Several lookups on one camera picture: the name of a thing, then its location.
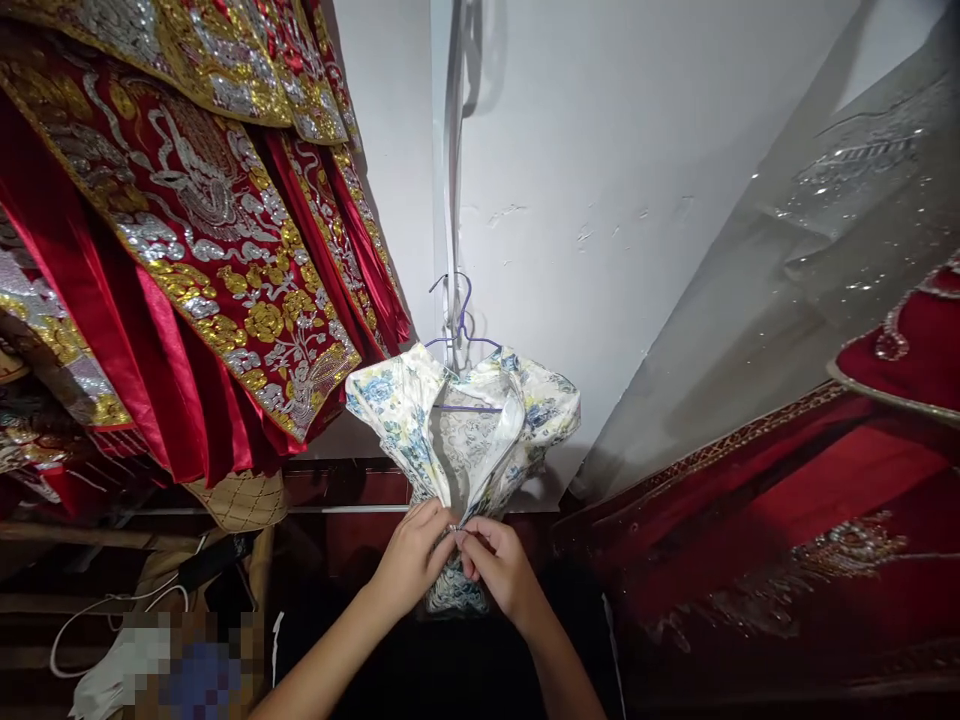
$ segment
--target floral dress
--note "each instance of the floral dress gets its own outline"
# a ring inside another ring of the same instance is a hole
[[[347,378],[347,410],[380,436],[380,446],[413,486],[412,502],[439,497],[466,522],[499,519],[511,495],[543,470],[547,450],[580,426],[573,383],[503,347],[461,377],[421,345]],[[499,413],[431,413],[443,403]],[[427,610],[484,612],[479,587],[459,556],[427,595]]]

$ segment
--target finger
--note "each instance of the finger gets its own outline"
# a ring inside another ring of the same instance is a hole
[[[500,549],[503,531],[506,529],[506,525],[498,523],[496,520],[491,520],[490,518],[475,515],[467,520],[463,529],[470,533],[483,535],[483,537],[487,539],[490,547],[492,547],[494,551],[497,551]]]
[[[463,545],[463,538],[467,536],[467,533],[462,530],[458,530],[453,533],[457,541],[457,547]],[[470,559],[470,556],[464,552],[460,553],[460,562],[463,564],[463,575],[468,580],[473,580],[473,582],[479,582],[480,573],[477,572],[477,566],[473,564],[473,560]]]
[[[426,522],[421,525],[424,533],[430,538],[432,543],[450,525],[456,525],[457,518],[450,510],[450,508],[440,508],[437,510],[436,515],[428,519]]]
[[[460,539],[460,552],[473,562],[476,572],[483,578],[492,576],[497,570],[497,559],[483,546],[477,538],[466,533]]]
[[[430,575],[432,580],[436,580],[440,577],[440,571],[443,570],[443,566],[446,564],[447,560],[450,559],[450,555],[453,553],[453,548],[457,546],[456,538],[454,538],[453,533],[449,533],[434,549],[433,554],[430,556],[429,562],[427,562],[427,573]]]
[[[442,503],[440,502],[440,498],[434,497],[430,498],[429,500],[425,500],[424,502],[414,505],[412,508],[407,510],[407,514],[403,517],[403,522],[410,522],[421,513],[430,512],[432,508],[439,508],[441,506]]]

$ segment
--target human hand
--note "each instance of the human hand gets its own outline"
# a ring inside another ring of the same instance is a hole
[[[493,552],[484,547],[478,535]],[[526,636],[549,604],[517,533],[496,520],[473,517],[464,525],[464,531],[456,533],[456,541],[463,574],[474,582],[483,578],[503,614]]]
[[[410,612],[440,576],[453,552],[453,533],[443,538],[436,549],[433,546],[448,526],[458,522],[440,498],[431,498],[410,508],[393,531],[377,572],[366,588],[393,622]]]

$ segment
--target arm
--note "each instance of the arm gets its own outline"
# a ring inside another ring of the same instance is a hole
[[[431,550],[456,522],[437,498],[411,508],[394,530],[373,579],[257,706],[251,720],[329,717],[373,649],[439,577],[453,551],[453,535]]]
[[[603,707],[570,638],[554,614],[513,528],[472,518],[457,533],[464,574],[481,578],[526,640],[550,720],[605,718]],[[473,534],[483,537],[493,552]]]

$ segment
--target clothes hanger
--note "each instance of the clothes hanger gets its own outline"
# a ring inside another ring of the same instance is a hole
[[[435,338],[434,340],[431,340],[426,345],[424,345],[424,347],[430,347],[431,345],[434,345],[441,341],[453,342],[455,340],[459,340],[461,337],[464,337],[468,342],[490,343],[495,348],[497,348],[497,350],[502,350],[503,346],[500,345],[499,343],[496,343],[493,340],[490,340],[489,338],[473,337],[467,332],[467,324],[466,324],[467,305],[470,302],[470,296],[473,294],[473,283],[470,282],[470,278],[467,276],[466,273],[462,273],[459,270],[456,270],[454,272],[456,275],[462,275],[463,279],[467,281],[467,297],[463,301],[463,305],[460,306],[460,320],[457,324],[457,332],[453,337]],[[443,280],[444,278],[449,278],[449,273],[444,273],[439,278],[437,278],[437,281],[430,286],[429,292],[433,292],[434,289],[437,287],[437,285],[440,284],[440,281]],[[465,405],[434,405],[434,407],[439,408],[440,410],[458,410],[462,412],[486,412],[486,413],[503,412],[501,408],[467,407]]]

